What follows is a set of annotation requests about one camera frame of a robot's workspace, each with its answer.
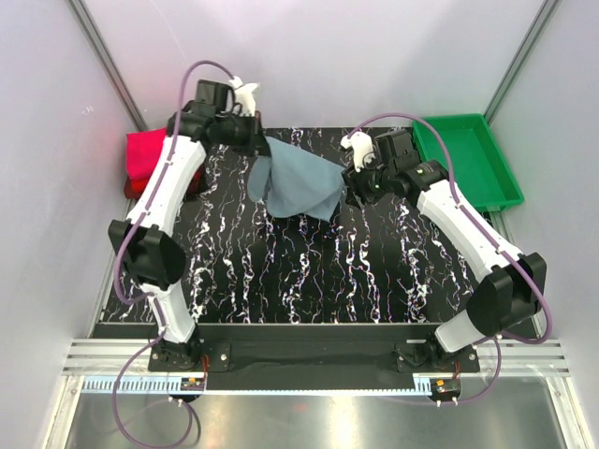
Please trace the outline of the grey blue t shirt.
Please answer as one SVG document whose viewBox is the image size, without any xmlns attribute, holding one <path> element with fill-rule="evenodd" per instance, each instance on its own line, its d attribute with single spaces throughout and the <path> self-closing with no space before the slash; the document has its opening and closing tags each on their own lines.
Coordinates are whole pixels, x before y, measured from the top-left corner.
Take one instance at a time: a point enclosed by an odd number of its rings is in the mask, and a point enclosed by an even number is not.
<svg viewBox="0 0 599 449">
<path fill-rule="evenodd" d="M 300 147 L 267 137 L 269 156 L 256 158 L 247 195 L 266 205 L 270 216 L 305 214 L 328 222 L 343 193 L 343 167 Z"/>
</svg>

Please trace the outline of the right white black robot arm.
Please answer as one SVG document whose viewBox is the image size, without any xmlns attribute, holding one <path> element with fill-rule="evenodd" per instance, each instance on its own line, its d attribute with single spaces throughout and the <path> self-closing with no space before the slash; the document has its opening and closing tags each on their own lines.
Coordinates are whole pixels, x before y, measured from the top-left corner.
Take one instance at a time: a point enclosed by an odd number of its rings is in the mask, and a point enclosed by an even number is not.
<svg viewBox="0 0 599 449">
<path fill-rule="evenodd" d="M 393 194 L 435 224 L 465 258 L 477 285 L 466 308 L 438 326 L 401 361 L 412 369 L 449 369 L 474 343 L 505 333 L 542 310 L 547 264 L 499 235 L 450 180 L 445 167 L 422 161 L 406 131 L 341 140 L 353 163 L 343 172 L 346 202 L 363 207 Z"/>
</svg>

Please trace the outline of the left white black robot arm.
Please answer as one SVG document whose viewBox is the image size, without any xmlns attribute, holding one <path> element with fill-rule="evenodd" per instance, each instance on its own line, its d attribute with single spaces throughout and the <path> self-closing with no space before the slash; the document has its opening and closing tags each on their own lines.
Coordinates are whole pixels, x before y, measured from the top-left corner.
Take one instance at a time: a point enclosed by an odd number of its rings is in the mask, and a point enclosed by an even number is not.
<svg viewBox="0 0 599 449">
<path fill-rule="evenodd" d="M 153 360 L 169 367 L 190 370 L 208 358 L 183 294 L 186 255 L 172 237 L 177 211 L 210 147 L 270 154 L 257 87 L 238 77 L 228 83 L 200 80 L 195 98 L 168 120 L 157 166 L 137 205 L 109 226 L 114 291 L 124 304 L 149 303 L 158 333 Z"/>
</svg>

